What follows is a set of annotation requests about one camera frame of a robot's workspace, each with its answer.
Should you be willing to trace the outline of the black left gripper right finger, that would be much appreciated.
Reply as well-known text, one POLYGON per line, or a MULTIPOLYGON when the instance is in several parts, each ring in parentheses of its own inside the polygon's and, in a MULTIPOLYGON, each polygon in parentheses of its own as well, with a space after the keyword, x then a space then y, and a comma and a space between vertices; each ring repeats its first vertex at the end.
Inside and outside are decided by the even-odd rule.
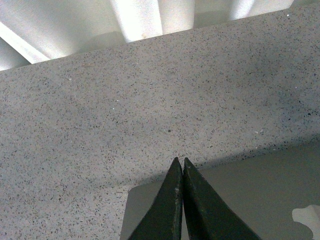
POLYGON ((186 157, 183 205, 190 240, 259 240, 186 157))

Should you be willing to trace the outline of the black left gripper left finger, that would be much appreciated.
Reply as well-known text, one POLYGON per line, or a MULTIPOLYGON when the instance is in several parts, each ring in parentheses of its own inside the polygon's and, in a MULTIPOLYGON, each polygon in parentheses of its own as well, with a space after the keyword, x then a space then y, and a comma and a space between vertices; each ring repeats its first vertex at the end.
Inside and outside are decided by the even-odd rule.
POLYGON ((130 240, 180 240, 183 216, 183 171, 175 157, 152 205, 128 237, 130 240))

